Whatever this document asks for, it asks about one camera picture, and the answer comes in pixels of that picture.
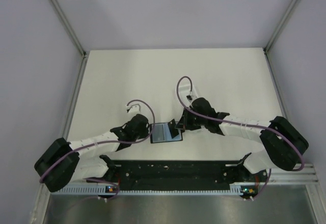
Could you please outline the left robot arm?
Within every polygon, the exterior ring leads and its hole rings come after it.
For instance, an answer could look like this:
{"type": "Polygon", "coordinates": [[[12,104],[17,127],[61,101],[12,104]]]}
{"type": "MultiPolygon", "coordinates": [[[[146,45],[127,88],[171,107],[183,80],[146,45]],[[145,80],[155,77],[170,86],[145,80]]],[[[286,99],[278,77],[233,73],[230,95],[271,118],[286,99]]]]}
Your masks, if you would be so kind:
{"type": "Polygon", "coordinates": [[[108,182],[116,174],[109,155],[143,141],[148,135],[148,119],[137,114],[124,125],[95,137],[70,142],[63,137],[56,139],[37,160],[34,169],[50,192],[81,180],[108,182]]]}

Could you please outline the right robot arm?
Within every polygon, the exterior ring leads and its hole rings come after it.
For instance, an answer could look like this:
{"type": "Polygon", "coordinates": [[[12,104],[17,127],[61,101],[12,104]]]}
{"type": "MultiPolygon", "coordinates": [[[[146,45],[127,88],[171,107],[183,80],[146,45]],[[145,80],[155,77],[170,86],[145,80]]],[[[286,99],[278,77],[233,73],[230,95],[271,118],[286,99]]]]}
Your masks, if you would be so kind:
{"type": "Polygon", "coordinates": [[[276,116],[269,121],[242,119],[215,111],[202,97],[188,103],[182,99],[179,102],[184,108],[181,119],[184,130],[204,127],[213,134],[241,137],[263,145],[263,150],[250,152],[240,161],[237,173],[242,180],[250,181],[257,172],[266,169],[298,172],[304,168],[303,154],[309,144],[286,118],[276,116]]]}

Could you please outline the black leather card holder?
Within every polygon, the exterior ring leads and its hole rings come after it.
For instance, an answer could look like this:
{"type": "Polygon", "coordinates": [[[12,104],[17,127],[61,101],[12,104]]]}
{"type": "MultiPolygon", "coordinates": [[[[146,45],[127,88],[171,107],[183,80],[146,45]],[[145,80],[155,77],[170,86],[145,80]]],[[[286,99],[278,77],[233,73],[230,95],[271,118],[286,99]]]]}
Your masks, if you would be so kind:
{"type": "MultiPolygon", "coordinates": [[[[181,142],[183,141],[183,136],[182,136],[182,133],[181,133],[181,136],[179,137],[176,137],[175,139],[172,139],[171,138],[171,135],[170,135],[170,132],[169,132],[169,128],[168,128],[168,123],[156,123],[156,124],[151,124],[150,125],[150,131],[153,131],[154,128],[155,128],[155,125],[157,124],[163,124],[164,125],[164,132],[165,132],[165,141],[164,142],[159,142],[159,143],[171,143],[171,142],[181,142]]],[[[150,136],[150,143],[151,144],[159,144],[159,143],[154,143],[153,142],[153,135],[151,134],[150,136]]]]}

